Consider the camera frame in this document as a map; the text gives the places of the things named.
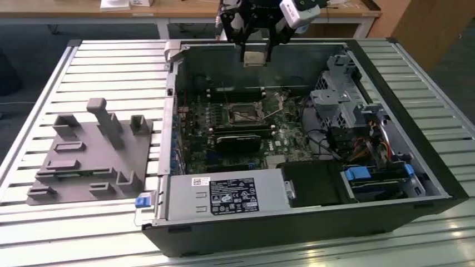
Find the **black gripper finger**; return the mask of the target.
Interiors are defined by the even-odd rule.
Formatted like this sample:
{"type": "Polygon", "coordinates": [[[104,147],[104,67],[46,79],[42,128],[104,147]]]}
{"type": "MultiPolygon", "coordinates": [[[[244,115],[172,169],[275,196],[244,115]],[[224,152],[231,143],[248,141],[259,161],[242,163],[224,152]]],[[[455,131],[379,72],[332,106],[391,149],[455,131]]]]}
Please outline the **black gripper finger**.
{"type": "Polygon", "coordinates": [[[286,18],[283,17],[276,24],[272,24],[268,28],[268,41],[266,48],[266,62],[270,62],[272,59],[272,50],[274,47],[288,43],[295,29],[290,27],[286,18]]]}
{"type": "Polygon", "coordinates": [[[219,17],[227,41],[240,46],[240,62],[244,62],[246,43],[250,36],[248,7],[222,7],[219,17]]]}

